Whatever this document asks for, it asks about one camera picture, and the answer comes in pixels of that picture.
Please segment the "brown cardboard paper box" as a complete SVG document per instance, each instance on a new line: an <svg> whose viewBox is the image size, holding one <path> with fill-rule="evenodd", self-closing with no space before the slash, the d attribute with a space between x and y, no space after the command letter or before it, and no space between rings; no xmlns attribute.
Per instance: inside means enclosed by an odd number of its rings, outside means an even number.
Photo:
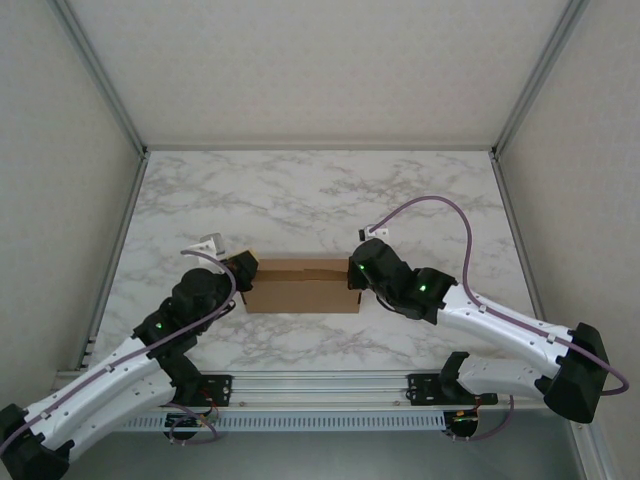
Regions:
<svg viewBox="0 0 640 480"><path fill-rule="evenodd" d="M345 258L262 259L252 289L242 294L250 314L355 314L361 292L348 288Z"/></svg>

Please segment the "small circuit board with LED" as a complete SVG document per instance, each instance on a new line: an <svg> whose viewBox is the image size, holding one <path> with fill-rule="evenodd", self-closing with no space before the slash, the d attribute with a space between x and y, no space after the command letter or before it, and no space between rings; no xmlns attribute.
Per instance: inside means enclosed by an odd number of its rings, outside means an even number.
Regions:
<svg viewBox="0 0 640 480"><path fill-rule="evenodd" d="M170 429L173 427L177 430L198 430L205 428L200 419L188 416L184 413L168 413L165 417L164 427Z"/></svg>
<svg viewBox="0 0 640 480"><path fill-rule="evenodd" d="M453 414L448 429L451 436L466 439L475 435L478 425L479 417L476 410L462 410Z"/></svg>

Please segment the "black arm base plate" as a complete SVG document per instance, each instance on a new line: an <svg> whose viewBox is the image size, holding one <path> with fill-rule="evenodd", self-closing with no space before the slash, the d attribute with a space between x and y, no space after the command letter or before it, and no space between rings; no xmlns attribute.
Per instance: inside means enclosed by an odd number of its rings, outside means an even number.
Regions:
<svg viewBox="0 0 640 480"><path fill-rule="evenodd" d="M497 405L495 393L473 394L456 381L442 383L435 373L413 373L406 376L406 399L412 406L483 406Z"/></svg>
<svg viewBox="0 0 640 480"><path fill-rule="evenodd" d="M200 375L176 388L172 402L186 407L228 407L232 394L231 375Z"/></svg>

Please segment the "aluminium mounting rail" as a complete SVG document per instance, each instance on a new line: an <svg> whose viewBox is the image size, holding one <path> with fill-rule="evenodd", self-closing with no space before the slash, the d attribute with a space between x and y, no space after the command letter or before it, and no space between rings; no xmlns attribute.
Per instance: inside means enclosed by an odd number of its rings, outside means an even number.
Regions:
<svg viewBox="0 0 640 480"><path fill-rule="evenodd" d="M49 402L55 413L90 416L102 408L109 412L122 411L131 415L136 411L158 408L172 402L176 388L188 379L200 375L231 375L232 394L228 407L189 407L252 409L255 411L330 411L330 410L390 410L427 409L437 411L471 410L477 406L412 406L405 397L407 372L402 371L327 371L327 372L205 372L170 377L159 370L154 373L120 366L113 371L74 374L56 390ZM537 393L525 392L516 385L508 392L503 385L486 388L495 393L497 405L510 402L525 407L540 407Z"/></svg>

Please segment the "aluminium table end rail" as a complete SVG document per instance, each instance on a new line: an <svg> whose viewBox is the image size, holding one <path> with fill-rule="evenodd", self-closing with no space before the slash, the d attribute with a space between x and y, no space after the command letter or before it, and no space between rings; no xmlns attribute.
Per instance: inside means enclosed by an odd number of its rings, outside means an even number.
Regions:
<svg viewBox="0 0 640 480"><path fill-rule="evenodd" d="M421 143L220 143L220 144L150 144L156 151L490 151L490 144L421 144Z"/></svg>

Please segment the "aluminium frame post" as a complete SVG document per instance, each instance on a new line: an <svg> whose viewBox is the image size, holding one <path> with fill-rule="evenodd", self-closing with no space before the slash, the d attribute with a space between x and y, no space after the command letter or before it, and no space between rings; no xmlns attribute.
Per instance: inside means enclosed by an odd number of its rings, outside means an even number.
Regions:
<svg viewBox="0 0 640 480"><path fill-rule="evenodd" d="M493 156L498 160L515 138L534 101L539 95L554 65L570 39L574 29L591 0L567 0L551 34L527 80L518 95L510 113L492 146Z"/></svg>
<svg viewBox="0 0 640 480"><path fill-rule="evenodd" d="M122 100L104 69L95 48L68 0L44 0L58 20L71 46L105 101L113 118L136 154L145 159L148 149L126 111Z"/></svg>

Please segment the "aluminium frame leg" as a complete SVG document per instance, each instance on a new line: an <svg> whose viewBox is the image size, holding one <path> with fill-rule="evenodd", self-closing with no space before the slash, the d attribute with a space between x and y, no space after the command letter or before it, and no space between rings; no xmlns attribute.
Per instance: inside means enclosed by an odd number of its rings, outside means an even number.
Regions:
<svg viewBox="0 0 640 480"><path fill-rule="evenodd" d="M620 480L598 423L571 422L570 427L585 480Z"/></svg>

